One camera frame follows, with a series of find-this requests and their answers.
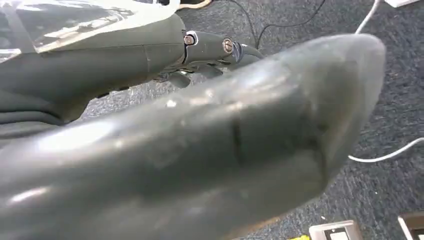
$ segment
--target metal screw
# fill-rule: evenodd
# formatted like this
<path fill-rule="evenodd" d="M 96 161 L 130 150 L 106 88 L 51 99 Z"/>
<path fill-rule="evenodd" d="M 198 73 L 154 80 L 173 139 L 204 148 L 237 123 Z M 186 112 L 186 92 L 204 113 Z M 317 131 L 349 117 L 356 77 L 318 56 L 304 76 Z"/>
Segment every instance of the metal screw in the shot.
<path fill-rule="evenodd" d="M 227 54 L 233 53 L 233 41 L 231 41 L 231 39 L 225 38 L 224 41 L 222 41 L 222 46 Z"/>
<path fill-rule="evenodd" d="M 185 35 L 184 36 L 184 43 L 186 45 L 193 45 L 193 44 L 195 44 L 195 38 L 192 35 Z"/>

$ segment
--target black cable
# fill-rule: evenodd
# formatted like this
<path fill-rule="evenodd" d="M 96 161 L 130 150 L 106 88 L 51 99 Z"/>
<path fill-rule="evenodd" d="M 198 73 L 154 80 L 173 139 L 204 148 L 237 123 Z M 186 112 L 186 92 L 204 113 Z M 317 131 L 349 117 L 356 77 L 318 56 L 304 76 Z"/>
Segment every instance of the black cable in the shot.
<path fill-rule="evenodd" d="M 315 11 L 312 13 L 312 15 L 306 21 L 296 23 L 296 24 L 290 24 L 290 25 L 268 24 L 264 28 L 262 28 L 262 30 L 260 31 L 259 37 L 256 37 L 255 28 L 253 27 L 251 17 L 249 15 L 249 13 L 246 11 L 246 9 L 240 3 L 238 3 L 235 0 L 216 0 L 216 1 L 227 1 L 227 2 L 234 3 L 234 4 L 236 4 L 237 6 L 240 7 L 240 9 L 243 11 L 244 14 L 246 14 L 247 21 L 250 25 L 250 31 L 251 31 L 251 33 L 253 35 L 253 39 L 254 39 L 254 47 L 256 49 L 259 49 L 259 45 L 261 44 L 261 38 L 264 35 L 265 30 L 267 30 L 269 27 L 289 28 L 289 27 L 297 27 L 297 26 L 305 25 L 305 24 L 309 23 L 318 14 L 318 12 L 321 10 L 324 3 L 326 2 L 326 0 L 322 0 L 322 2 L 319 4 L 319 6 L 315 9 Z"/>
<path fill-rule="evenodd" d="M 238 7 L 240 7 L 240 9 L 241 9 L 241 11 L 246 15 L 246 17 L 247 17 L 247 22 L 249 23 L 249 26 L 250 26 L 250 32 L 252 33 L 252 35 L 253 35 L 253 40 L 254 40 L 254 43 L 256 44 L 256 42 L 258 41 L 257 40 L 257 38 L 256 38 L 256 33 L 255 33 L 255 28 L 253 27 L 253 23 L 252 23 L 252 19 L 251 19 L 251 17 L 250 17 L 250 15 L 249 15 L 249 13 L 248 13 L 248 11 L 246 11 L 246 9 L 239 3 L 239 2 L 237 2 L 237 1 L 235 1 L 235 0 L 215 0 L 215 1 L 224 1 L 224 2 L 231 2 L 231 3 L 233 3 L 233 4 L 235 4 L 235 5 L 237 5 Z"/>

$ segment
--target cable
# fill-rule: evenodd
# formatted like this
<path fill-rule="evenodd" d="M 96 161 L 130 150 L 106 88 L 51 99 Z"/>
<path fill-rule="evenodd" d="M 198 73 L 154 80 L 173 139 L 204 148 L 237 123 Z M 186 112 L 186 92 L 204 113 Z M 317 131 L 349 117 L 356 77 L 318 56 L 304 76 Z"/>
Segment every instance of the cable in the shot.
<path fill-rule="evenodd" d="M 259 49 L 259 45 L 261 44 L 261 38 L 262 38 L 265 30 L 267 30 L 267 28 L 269 28 L 269 27 L 289 28 L 289 27 L 297 27 L 297 26 L 305 25 L 305 24 L 309 23 L 318 14 L 318 12 L 323 7 L 324 3 L 326 3 L 326 0 L 322 0 L 322 2 L 319 4 L 319 6 L 315 9 L 315 11 L 312 13 L 312 15 L 306 21 L 296 23 L 296 24 L 290 24 L 290 25 L 277 25 L 277 24 L 266 25 L 264 28 L 262 28 L 262 31 L 260 31 L 259 37 L 257 38 L 257 41 L 255 43 L 255 48 Z"/>
<path fill-rule="evenodd" d="M 216 0 L 216 1 L 227 1 L 227 2 L 231 2 L 236 4 L 237 6 L 240 7 L 240 9 L 243 11 L 243 13 L 246 15 L 247 17 L 247 21 L 249 23 L 250 26 L 250 32 L 253 35 L 253 39 L 254 39 L 254 46 L 256 49 L 259 49 L 259 45 L 261 44 L 261 38 L 264 35 L 264 32 L 269 28 L 269 27 L 276 27 L 276 28 L 289 28 L 289 27 L 297 27 L 297 26 L 301 26 L 301 25 L 305 25 L 307 23 L 309 23 L 317 14 L 318 12 L 321 10 L 321 8 L 323 7 L 324 3 L 326 2 L 326 0 L 322 0 L 322 2 L 319 4 L 319 6 L 315 9 L 315 11 L 312 13 L 312 15 L 305 21 L 300 22 L 300 23 L 296 23 L 296 24 L 289 24 L 289 25 L 278 25 L 278 24 L 267 24 L 264 28 L 262 28 L 262 30 L 259 33 L 259 36 L 256 37 L 255 34 L 255 28 L 253 27 L 253 23 L 251 20 L 251 17 L 249 15 L 249 13 L 246 11 L 246 9 L 240 4 L 238 3 L 236 0 Z M 365 18 L 362 20 L 362 22 L 360 23 L 359 27 L 357 28 L 357 30 L 355 31 L 355 34 L 360 34 L 362 29 L 365 27 L 365 25 L 367 25 L 368 21 L 370 21 L 370 19 L 373 17 L 373 15 L 376 13 L 377 8 L 380 5 L 380 1 L 381 0 L 374 0 L 374 4 L 371 7 L 371 10 L 368 12 L 368 14 L 365 16 Z M 404 151 L 408 150 L 409 148 L 411 148 L 412 146 L 414 146 L 415 144 L 424 141 L 424 137 L 420 137 L 415 139 L 414 141 L 408 143 L 406 146 L 402 147 L 401 149 L 394 151 L 390 154 L 387 154 L 385 156 L 381 156 L 381 157 L 377 157 L 377 158 L 371 158 L 371 159 L 362 159 L 362 158 L 357 158 L 354 156 L 349 155 L 349 159 L 356 161 L 356 162 L 360 162 L 360 163 L 377 163 L 386 159 L 390 159 L 393 158 L 401 153 L 403 153 Z"/>
<path fill-rule="evenodd" d="M 240 3 L 238 3 L 236 0 L 216 0 L 216 1 L 231 2 L 231 3 L 234 3 L 234 4 L 236 4 L 237 6 L 240 7 L 240 9 L 243 11 L 243 13 L 247 17 L 247 22 L 249 23 L 249 26 L 250 26 L 250 32 L 253 35 L 254 47 L 256 49 L 259 49 L 259 45 L 261 44 L 261 38 L 264 35 L 265 30 L 267 30 L 269 27 L 289 28 L 289 27 L 297 27 L 297 26 L 305 25 L 305 24 L 309 23 L 318 14 L 318 12 L 321 10 L 321 8 L 323 7 L 324 3 L 326 2 L 326 0 L 322 0 L 322 2 L 319 4 L 319 6 L 315 9 L 315 11 L 312 13 L 312 15 L 307 20 L 305 20 L 303 22 L 300 22 L 300 23 L 289 24 L 289 25 L 267 24 L 260 31 L 259 37 L 257 37 L 256 36 L 256 33 L 255 33 L 255 28 L 253 27 L 252 19 L 251 19 L 250 15 L 249 15 L 248 11 L 246 11 L 246 9 Z"/>
<path fill-rule="evenodd" d="M 249 26 L 250 26 L 250 32 L 253 35 L 254 44 L 256 45 L 256 43 L 258 42 L 258 40 L 256 38 L 255 28 L 253 27 L 252 19 L 251 19 L 250 15 L 249 15 L 248 11 L 246 11 L 246 9 L 239 2 L 237 2 L 235 0 L 215 0 L 215 1 L 217 1 L 217 2 L 218 1 L 230 2 L 230 3 L 233 3 L 233 4 L 237 5 L 241 9 L 241 11 L 247 17 L 247 22 L 249 23 Z"/>
<path fill-rule="evenodd" d="M 374 0 L 374 4 L 371 7 L 371 10 L 368 12 L 366 17 L 363 19 L 363 21 L 360 23 L 359 27 L 355 31 L 355 34 L 360 34 L 362 29 L 367 25 L 368 21 L 371 19 L 371 17 L 376 13 L 377 8 L 379 7 L 380 0 Z"/>
<path fill-rule="evenodd" d="M 419 137 L 415 140 L 413 140 L 412 142 L 408 143 L 406 146 L 402 147 L 401 149 L 394 151 L 390 154 L 381 156 L 381 157 L 377 157 L 377 158 L 371 158 L 371 159 L 362 159 L 362 158 L 357 158 L 354 156 L 349 155 L 349 159 L 356 161 L 356 162 L 360 162 L 360 163 L 377 163 L 386 159 L 390 159 L 395 157 L 396 155 L 399 155 L 403 152 L 405 152 L 406 150 L 408 150 L 410 147 L 414 146 L 415 144 L 424 141 L 424 137 Z"/>

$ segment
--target gray machine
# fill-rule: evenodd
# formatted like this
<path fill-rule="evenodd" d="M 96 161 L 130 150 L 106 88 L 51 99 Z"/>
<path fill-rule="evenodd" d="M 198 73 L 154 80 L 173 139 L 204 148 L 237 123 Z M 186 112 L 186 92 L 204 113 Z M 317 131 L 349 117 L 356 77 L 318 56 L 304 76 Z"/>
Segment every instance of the gray machine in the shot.
<path fill-rule="evenodd" d="M 385 48 L 370 35 L 323 37 L 259 60 L 226 36 L 187 31 L 174 14 L 42 51 L 35 43 L 44 40 L 20 31 L 35 15 L 16 9 L 4 5 L 0 21 L 10 43 L 19 39 L 0 63 L 2 240 L 237 236 L 325 190 L 383 82 Z M 222 67 L 241 68 L 69 124 L 110 91 L 151 80 L 184 87 L 189 73 Z"/>

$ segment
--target yellow object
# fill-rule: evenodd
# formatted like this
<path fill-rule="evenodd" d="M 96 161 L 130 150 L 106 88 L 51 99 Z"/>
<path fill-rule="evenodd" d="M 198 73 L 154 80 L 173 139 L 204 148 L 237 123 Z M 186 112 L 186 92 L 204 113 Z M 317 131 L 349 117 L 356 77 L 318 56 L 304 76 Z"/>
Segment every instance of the yellow object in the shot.
<path fill-rule="evenodd" d="M 301 237 L 296 237 L 296 238 L 292 238 L 292 239 L 288 239 L 288 240 L 311 240 L 308 236 L 303 235 Z"/>

